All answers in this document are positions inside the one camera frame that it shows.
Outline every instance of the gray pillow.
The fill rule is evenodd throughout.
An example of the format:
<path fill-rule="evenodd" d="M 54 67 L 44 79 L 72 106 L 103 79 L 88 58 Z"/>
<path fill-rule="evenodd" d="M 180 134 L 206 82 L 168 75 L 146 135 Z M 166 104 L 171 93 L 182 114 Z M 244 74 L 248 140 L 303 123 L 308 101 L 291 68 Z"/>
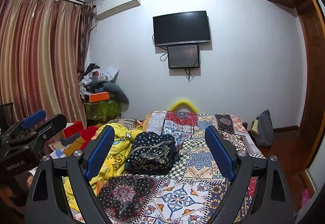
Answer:
<path fill-rule="evenodd" d="M 129 99 L 124 94 L 123 90 L 119 87 L 119 85 L 115 83 L 106 82 L 103 84 L 104 91 L 113 93 L 116 98 L 122 103 L 129 103 Z"/>

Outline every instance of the gray bag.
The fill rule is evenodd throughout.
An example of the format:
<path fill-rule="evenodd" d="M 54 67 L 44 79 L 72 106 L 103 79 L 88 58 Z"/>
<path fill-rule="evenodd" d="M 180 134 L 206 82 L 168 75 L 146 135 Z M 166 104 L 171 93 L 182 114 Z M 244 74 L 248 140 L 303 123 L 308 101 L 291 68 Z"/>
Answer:
<path fill-rule="evenodd" d="M 265 110 L 256 119 L 258 120 L 257 130 L 259 135 L 251 132 L 256 145 L 259 147 L 271 147 L 273 143 L 273 128 L 270 111 L 268 109 Z"/>

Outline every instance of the black gripper frame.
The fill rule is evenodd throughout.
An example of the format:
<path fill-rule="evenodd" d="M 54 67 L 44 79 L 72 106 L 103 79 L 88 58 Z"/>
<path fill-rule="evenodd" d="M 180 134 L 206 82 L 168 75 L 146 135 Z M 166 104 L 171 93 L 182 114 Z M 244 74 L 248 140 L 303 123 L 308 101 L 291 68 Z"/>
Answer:
<path fill-rule="evenodd" d="M 246 218 L 237 223 L 294 223 L 292 200 L 279 162 L 270 158 L 253 158 L 248 154 L 239 156 L 235 147 L 224 140 L 215 127 L 210 128 L 230 155 L 235 178 L 208 224 L 234 223 L 252 176 L 258 177 L 254 197 Z M 83 168 L 85 157 L 89 157 L 92 153 L 104 135 L 104 130 L 96 140 L 91 141 L 92 149 L 90 147 L 85 149 L 80 156 L 71 154 L 69 157 L 54 160 L 50 157 L 40 162 L 28 194 L 26 224 L 41 224 L 45 221 L 48 224 L 80 223 L 72 217 L 62 183 L 63 176 L 69 176 L 74 197 L 87 224 L 112 224 L 97 202 L 89 182 L 86 181 Z"/>
<path fill-rule="evenodd" d="M 24 121 L 26 119 L 17 122 L 0 137 L 0 181 L 15 193 L 17 198 L 12 201 L 18 207 L 25 205 L 27 193 L 14 176 L 37 167 L 43 144 L 67 125 L 66 117 L 57 114 L 27 136 L 23 136 L 26 131 L 23 129 Z"/>

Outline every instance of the black chair back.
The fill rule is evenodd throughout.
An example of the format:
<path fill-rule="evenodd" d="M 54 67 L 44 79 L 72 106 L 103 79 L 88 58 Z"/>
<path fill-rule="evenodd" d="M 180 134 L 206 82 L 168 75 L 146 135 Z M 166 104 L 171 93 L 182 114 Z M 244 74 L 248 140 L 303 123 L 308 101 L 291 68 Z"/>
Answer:
<path fill-rule="evenodd" d="M 0 105 L 0 129 L 2 132 L 8 130 L 14 124 L 13 105 L 12 102 Z"/>

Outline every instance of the blue gripper pad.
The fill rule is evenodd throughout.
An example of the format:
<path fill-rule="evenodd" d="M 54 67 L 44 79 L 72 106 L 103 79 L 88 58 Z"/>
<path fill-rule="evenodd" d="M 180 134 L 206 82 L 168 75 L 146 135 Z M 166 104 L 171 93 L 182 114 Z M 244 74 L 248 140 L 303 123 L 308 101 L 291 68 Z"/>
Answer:
<path fill-rule="evenodd" d="M 228 180 L 232 182 L 235 178 L 232 159 L 210 127 L 205 129 L 204 137 L 220 173 L 223 177 L 228 178 Z"/>
<path fill-rule="evenodd" d="M 90 181 L 93 177 L 98 175 L 98 173 L 100 172 L 100 169 L 107 157 L 107 154 L 114 142 L 115 131 L 114 131 L 113 127 L 110 126 L 109 129 L 106 130 L 106 132 L 102 131 L 102 133 L 105 133 L 103 138 L 97 144 L 93 153 L 91 154 L 91 156 L 88 159 L 87 171 L 84 174 L 86 180 L 88 180 L 88 181 Z"/>
<path fill-rule="evenodd" d="M 35 126 L 37 123 L 41 122 L 46 117 L 45 110 L 39 110 L 35 112 L 33 115 L 29 116 L 28 118 L 24 119 L 22 122 L 22 129 L 28 130 L 31 127 Z"/>

